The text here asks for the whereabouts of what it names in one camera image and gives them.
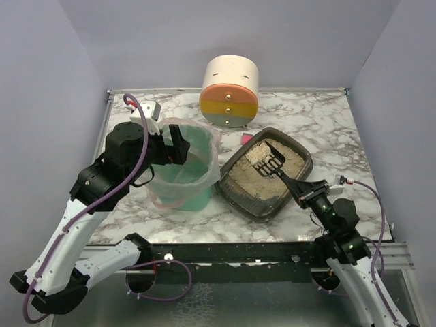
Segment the black slotted litter scoop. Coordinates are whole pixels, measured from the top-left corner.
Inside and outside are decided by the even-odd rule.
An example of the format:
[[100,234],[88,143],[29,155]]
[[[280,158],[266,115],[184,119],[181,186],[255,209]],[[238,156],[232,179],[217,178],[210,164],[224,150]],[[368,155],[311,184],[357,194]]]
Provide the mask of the black slotted litter scoop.
[[285,157],[269,142],[265,141],[263,144],[267,145],[270,149],[270,154],[268,155],[270,159],[257,163],[253,166],[254,169],[262,177],[269,177],[275,174],[283,182],[289,181],[290,177],[288,177],[282,170],[282,167],[285,163]]

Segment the dark litter box tray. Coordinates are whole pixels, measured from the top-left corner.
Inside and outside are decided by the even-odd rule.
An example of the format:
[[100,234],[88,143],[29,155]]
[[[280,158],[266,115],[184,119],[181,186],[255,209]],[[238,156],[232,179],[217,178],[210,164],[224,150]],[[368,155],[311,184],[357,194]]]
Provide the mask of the dark litter box tray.
[[289,190],[277,176],[260,176],[245,156],[263,141],[285,155],[283,168],[289,177],[305,180],[313,169],[308,150],[275,128],[263,129],[242,145],[221,168],[221,179],[215,183],[215,189],[235,210],[259,222],[271,220],[292,200]]

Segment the clumped litter lump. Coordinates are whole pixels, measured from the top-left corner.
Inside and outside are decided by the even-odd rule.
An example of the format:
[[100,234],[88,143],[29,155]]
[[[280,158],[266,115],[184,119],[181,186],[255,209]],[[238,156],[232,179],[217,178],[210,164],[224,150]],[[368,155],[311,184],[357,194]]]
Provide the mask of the clumped litter lump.
[[260,163],[267,163],[271,159],[271,148],[267,143],[261,143],[245,153],[248,162],[255,166]]

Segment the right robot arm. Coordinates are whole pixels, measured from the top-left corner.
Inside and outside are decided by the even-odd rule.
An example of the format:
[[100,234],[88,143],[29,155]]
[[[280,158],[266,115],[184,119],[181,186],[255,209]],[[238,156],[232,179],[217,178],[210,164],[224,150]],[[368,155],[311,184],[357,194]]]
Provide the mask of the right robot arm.
[[362,326],[412,326],[389,295],[375,268],[376,256],[356,229],[359,222],[353,201],[328,199],[328,183],[304,182],[285,174],[280,179],[302,209],[309,208],[326,233],[315,244],[323,260],[339,278]]

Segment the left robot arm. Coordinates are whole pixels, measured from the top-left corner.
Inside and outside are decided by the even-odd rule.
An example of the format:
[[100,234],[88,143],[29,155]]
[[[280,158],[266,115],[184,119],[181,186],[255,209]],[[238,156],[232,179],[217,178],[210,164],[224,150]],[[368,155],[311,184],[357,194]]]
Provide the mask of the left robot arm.
[[129,234],[111,249],[87,260],[80,254],[97,227],[115,209],[136,180],[154,165],[183,165],[190,143],[178,125],[169,126],[171,144],[162,130],[149,132],[137,123],[119,123],[106,136],[104,152],[83,169],[70,199],[42,254],[27,270],[15,272],[10,284],[25,294],[24,309],[32,305],[43,316],[74,310],[97,283],[122,268],[153,260],[151,244]]

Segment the round three-drawer storage box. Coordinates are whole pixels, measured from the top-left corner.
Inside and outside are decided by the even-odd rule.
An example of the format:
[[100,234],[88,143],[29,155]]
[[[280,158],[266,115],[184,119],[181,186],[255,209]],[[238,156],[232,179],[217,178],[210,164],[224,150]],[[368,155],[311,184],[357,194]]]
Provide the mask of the round three-drawer storage box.
[[205,71],[199,98],[205,119],[220,127],[243,127],[258,113],[259,71],[256,64],[238,55],[220,55]]

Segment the small pink object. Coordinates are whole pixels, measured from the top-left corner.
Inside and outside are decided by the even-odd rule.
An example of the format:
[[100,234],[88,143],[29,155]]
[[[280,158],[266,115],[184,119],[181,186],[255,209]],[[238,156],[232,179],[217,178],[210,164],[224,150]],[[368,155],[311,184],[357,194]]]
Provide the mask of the small pink object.
[[253,137],[252,134],[244,133],[241,137],[241,144],[245,145],[246,143],[248,143],[252,139],[252,137]]

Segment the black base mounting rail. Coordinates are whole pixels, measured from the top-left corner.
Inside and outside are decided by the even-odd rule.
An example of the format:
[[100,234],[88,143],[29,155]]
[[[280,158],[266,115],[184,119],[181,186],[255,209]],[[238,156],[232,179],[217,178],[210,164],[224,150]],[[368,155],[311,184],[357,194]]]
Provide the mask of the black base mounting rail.
[[324,250],[315,242],[154,244],[129,274],[150,274],[157,283],[310,283],[326,273]]

